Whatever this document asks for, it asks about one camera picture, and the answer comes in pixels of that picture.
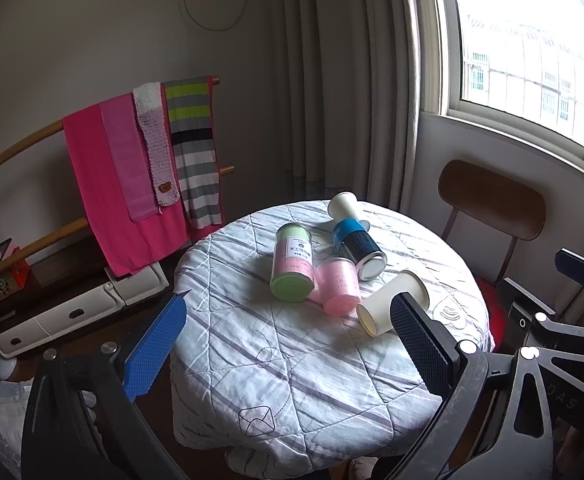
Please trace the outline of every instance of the wall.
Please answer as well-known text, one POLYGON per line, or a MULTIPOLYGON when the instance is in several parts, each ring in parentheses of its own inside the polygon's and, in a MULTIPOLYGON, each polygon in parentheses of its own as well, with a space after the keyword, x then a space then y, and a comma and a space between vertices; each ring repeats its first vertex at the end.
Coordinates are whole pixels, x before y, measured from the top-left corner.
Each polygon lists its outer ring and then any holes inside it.
MULTIPOLYGON (((0 151, 144 82, 215 74, 218 158, 236 165, 222 184, 227 217, 282 200, 269 0, 248 0, 229 32, 196 27, 179 1, 0 0, 0 151)), ((218 28, 242 0, 188 3, 218 28)), ((62 134, 0 168, 0 239, 27 244, 82 215, 62 134)))
MULTIPOLYGON (((421 113, 409 215, 439 235, 451 207, 438 196, 438 176, 454 158, 511 176, 546 198, 543 231, 531 242, 518 243, 506 276, 552 304, 566 281, 554 270, 554 254, 562 247, 584 252, 584 174, 480 126, 421 113)), ((509 242, 507 235, 463 214, 448 238, 470 269, 490 280, 496 278, 509 242)))

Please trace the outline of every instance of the hot pink towel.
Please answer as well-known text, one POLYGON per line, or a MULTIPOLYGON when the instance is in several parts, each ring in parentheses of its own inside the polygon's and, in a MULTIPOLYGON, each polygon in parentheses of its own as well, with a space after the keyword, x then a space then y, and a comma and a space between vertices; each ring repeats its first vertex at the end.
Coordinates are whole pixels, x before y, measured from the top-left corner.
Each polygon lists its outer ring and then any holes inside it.
POLYGON ((116 276, 134 274, 188 240, 181 202, 131 221, 99 105, 65 117, 63 127, 88 223, 116 276))
POLYGON ((141 138, 134 120, 131 94, 108 99, 99 104, 108 139, 112 163, 121 184, 123 199, 133 222, 159 213, 152 190, 141 138))

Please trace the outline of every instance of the wooden chair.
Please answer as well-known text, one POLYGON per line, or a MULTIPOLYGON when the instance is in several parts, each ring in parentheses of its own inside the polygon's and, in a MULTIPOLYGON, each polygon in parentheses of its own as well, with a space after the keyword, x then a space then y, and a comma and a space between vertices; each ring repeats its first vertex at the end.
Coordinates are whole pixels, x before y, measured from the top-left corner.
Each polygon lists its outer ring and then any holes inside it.
MULTIPOLYGON (((451 160, 441 171, 438 194, 452 206, 441 238, 447 240, 458 212, 512 237, 494 283, 503 279, 519 240, 534 240, 546 223, 546 200, 531 187, 464 160, 451 160)), ((496 301, 494 284, 477 278, 490 312, 490 330, 502 341, 506 314, 496 301)))

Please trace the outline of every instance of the window sill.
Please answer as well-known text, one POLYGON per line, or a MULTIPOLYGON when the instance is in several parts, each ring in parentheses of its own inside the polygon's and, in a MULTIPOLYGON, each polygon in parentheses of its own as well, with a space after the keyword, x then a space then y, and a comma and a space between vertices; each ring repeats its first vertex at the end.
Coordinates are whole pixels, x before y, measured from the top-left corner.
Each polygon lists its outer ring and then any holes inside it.
POLYGON ((496 139, 504 140, 505 142, 514 144, 528 152, 536 153, 547 160, 552 160, 557 164, 561 164, 584 180, 584 160, 581 160, 572 153, 562 150, 543 139, 533 137, 524 131, 507 126, 506 124, 497 123, 496 121, 491 121, 458 110, 449 109, 446 117, 453 121, 469 124, 484 134, 493 136, 496 139))

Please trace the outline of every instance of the floor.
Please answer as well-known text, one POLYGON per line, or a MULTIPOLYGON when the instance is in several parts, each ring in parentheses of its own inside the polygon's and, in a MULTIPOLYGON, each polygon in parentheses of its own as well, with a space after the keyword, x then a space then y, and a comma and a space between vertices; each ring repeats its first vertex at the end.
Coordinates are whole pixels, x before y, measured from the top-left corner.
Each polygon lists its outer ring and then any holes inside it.
MULTIPOLYGON (((171 280, 174 268, 178 263, 178 255, 162 261, 165 275, 171 280)), ((105 341, 121 341, 125 334, 138 323, 156 314, 152 301, 131 307, 128 311, 113 314, 107 319, 96 322, 90 327, 73 332, 63 338, 40 346, 19 357, 16 370, 11 381, 26 381, 36 372, 38 361, 43 352, 50 347, 66 356, 98 351, 105 341)), ((136 399, 136 405, 146 418, 150 428, 158 437, 163 447, 170 453, 175 462, 192 480, 227 479, 245 480, 246 477, 230 470, 226 465, 224 449, 209 451, 193 450, 181 446, 172 433, 172 398, 170 389, 169 357, 163 364, 149 393, 136 399)), ((345 464, 330 470, 332 480, 341 480, 344 476, 345 464)))

